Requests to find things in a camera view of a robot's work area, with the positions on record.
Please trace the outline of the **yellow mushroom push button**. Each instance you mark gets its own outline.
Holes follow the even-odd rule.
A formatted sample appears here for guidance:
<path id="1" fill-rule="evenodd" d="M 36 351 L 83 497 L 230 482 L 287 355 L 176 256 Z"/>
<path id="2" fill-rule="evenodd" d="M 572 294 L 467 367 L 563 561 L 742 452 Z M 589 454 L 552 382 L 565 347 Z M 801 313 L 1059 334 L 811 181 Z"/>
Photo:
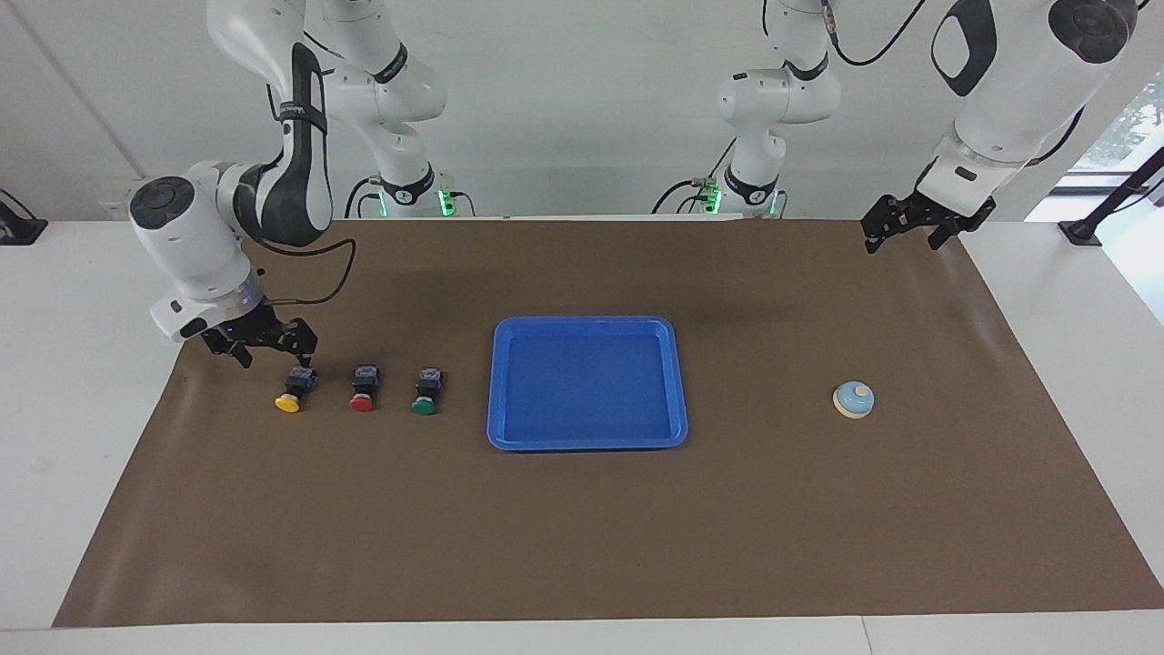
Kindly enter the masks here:
<path id="1" fill-rule="evenodd" d="M 317 373 L 314 368 L 296 366 L 288 372 L 283 393 L 274 399 L 276 408 L 283 413 L 298 413 L 305 398 L 315 389 Z"/>

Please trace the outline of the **red mushroom push button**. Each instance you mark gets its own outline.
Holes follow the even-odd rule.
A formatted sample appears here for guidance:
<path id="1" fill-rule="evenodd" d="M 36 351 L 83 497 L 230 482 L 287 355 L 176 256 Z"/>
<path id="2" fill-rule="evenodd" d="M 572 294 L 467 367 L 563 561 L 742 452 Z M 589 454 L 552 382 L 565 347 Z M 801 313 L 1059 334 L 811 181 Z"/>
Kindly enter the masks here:
<path id="1" fill-rule="evenodd" d="M 352 377 L 349 407 L 357 413 L 376 410 L 376 397 L 381 389 L 381 369 L 375 364 L 359 365 Z"/>

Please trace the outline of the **green mushroom push button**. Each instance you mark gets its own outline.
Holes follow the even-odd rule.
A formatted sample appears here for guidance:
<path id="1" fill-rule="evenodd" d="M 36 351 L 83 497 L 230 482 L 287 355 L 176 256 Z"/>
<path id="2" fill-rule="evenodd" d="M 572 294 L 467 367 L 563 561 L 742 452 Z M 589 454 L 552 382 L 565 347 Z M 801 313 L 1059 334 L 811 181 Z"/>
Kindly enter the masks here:
<path id="1" fill-rule="evenodd" d="M 442 370 L 440 368 L 423 368 L 416 379 L 416 398 L 410 407 L 413 413 L 423 417 L 436 414 L 436 400 L 442 391 Z"/>

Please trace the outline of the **light blue desk bell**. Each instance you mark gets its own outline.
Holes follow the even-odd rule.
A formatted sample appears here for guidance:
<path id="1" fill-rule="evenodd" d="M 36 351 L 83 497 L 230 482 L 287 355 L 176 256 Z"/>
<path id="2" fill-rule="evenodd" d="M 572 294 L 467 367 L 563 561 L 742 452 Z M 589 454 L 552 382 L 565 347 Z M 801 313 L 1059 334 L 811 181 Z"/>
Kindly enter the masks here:
<path id="1" fill-rule="evenodd" d="M 833 389 L 832 403 L 843 417 L 863 419 L 876 406 L 876 394 L 861 380 L 845 380 Z"/>

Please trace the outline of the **blue plastic tray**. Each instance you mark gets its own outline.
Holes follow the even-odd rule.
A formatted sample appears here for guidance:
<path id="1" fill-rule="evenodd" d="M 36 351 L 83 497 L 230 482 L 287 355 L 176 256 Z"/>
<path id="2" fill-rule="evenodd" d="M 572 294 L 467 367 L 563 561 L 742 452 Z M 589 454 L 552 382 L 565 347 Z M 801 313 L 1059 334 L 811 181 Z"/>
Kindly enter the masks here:
<path id="1" fill-rule="evenodd" d="M 505 453 L 670 450 L 689 418 L 663 316 L 508 316 L 497 325 L 487 439 Z"/>

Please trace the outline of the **black angled stand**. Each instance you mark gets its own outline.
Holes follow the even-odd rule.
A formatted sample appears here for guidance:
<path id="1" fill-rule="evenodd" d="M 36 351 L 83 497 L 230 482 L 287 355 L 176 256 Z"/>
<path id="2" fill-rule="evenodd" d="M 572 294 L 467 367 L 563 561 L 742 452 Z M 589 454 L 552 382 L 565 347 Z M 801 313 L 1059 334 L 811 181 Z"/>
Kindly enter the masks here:
<path id="1" fill-rule="evenodd" d="M 1133 202 L 1128 202 L 1128 199 L 1131 195 L 1137 195 L 1148 181 L 1161 173 L 1161 170 L 1164 170 L 1164 145 L 1161 145 L 1142 166 L 1128 176 L 1121 186 L 1110 191 L 1110 194 L 1098 204 L 1094 211 L 1090 211 L 1087 216 L 1074 221 L 1059 221 L 1060 232 L 1072 245 L 1102 245 L 1102 242 L 1095 237 L 1095 232 L 1102 221 L 1113 213 L 1131 207 Z"/>

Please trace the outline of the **window with greenery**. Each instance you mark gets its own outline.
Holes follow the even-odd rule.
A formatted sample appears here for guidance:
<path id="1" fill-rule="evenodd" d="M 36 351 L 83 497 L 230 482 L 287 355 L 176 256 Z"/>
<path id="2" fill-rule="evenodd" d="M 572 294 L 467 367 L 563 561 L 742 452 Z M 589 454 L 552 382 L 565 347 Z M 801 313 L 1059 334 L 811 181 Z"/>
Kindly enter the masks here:
<path id="1" fill-rule="evenodd" d="M 1096 195 L 1135 173 L 1164 145 L 1164 69 L 1069 168 L 1052 195 Z"/>

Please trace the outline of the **black table clamp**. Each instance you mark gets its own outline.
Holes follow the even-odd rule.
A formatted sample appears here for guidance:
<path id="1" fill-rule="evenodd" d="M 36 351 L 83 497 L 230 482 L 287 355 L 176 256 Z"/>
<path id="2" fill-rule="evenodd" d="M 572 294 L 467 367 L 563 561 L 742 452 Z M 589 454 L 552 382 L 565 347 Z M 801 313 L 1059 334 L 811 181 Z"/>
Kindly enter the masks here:
<path id="1" fill-rule="evenodd" d="M 35 215 L 17 197 L 0 187 L 0 245 L 33 245 L 49 221 Z"/>

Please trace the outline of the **brown table mat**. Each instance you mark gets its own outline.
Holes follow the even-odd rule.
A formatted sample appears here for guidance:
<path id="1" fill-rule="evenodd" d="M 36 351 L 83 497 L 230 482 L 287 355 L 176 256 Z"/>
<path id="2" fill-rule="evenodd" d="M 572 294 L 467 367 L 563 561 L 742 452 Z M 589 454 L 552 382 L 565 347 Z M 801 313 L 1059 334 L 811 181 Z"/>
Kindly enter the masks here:
<path id="1" fill-rule="evenodd" d="M 58 627 L 1164 608 L 959 242 L 851 221 L 342 221 L 320 385 L 190 341 Z M 684 444 L 487 442 L 508 316 L 656 315 Z M 359 365 L 376 410 L 349 407 Z M 436 414 L 410 405 L 442 370 Z M 832 391 L 876 394 L 863 419 Z"/>

